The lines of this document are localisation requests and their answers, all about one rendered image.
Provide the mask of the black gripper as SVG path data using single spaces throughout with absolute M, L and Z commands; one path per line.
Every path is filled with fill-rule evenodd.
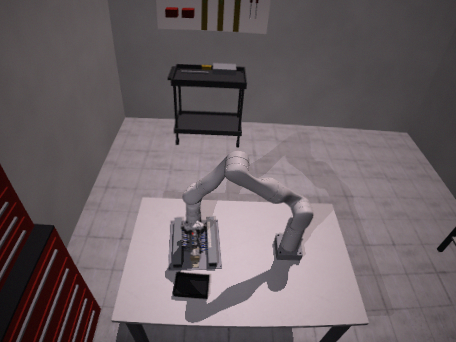
M 190 230 L 190 231 L 189 231 L 189 230 L 185 230 L 183 224 L 181 224 L 181 229 L 184 231 L 185 234 L 189 234 L 189 237 L 190 237 L 190 238 L 192 237 L 192 230 Z M 206 229 L 207 229 L 207 223 L 204 224 L 204 228 L 201 229 L 202 231 L 199 230 L 199 229 L 196 230 L 196 232 L 197 232 L 197 238 L 200 237 L 200 233 L 203 234 L 204 231 L 205 231 Z

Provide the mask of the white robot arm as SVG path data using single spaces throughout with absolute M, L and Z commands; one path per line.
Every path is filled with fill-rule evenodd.
M 204 228 L 204 224 L 200 222 L 202 198 L 215 190 L 225 177 L 271 203 L 279 204 L 281 201 L 285 201 L 292 210 L 294 222 L 292 222 L 293 216 L 291 216 L 282 237 L 281 246 L 289 252 L 293 252 L 300 247 L 304 231 L 309 226 L 314 215 L 309 205 L 309 200 L 273 178 L 257 179 L 250 175 L 249 157 L 242 151 L 229 153 L 208 175 L 197 183 L 192 183 L 186 189 L 183 194 L 183 201 L 186 203 L 186 220 L 188 222 L 184 226 L 185 230 Z M 192 188 L 193 186 L 194 188 Z

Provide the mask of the grey relay panel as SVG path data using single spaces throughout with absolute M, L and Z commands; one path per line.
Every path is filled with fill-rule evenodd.
M 182 221 L 182 217 L 176 217 L 174 221 L 170 222 L 168 271 L 222 269 L 218 220 L 214 220 L 214 217 L 206 217 L 206 220 L 201 220 L 201 222 L 207 223 L 207 231 L 204 231 L 207 236 L 200 233 L 200 237 L 197 238 L 197 248 L 192 248 L 189 234 L 185 234 L 181 229 L 181 224 L 185 224 L 186 220 Z M 202 246 L 207 245 L 206 241 L 208 246 Z M 186 245 L 182 245 L 183 243 Z

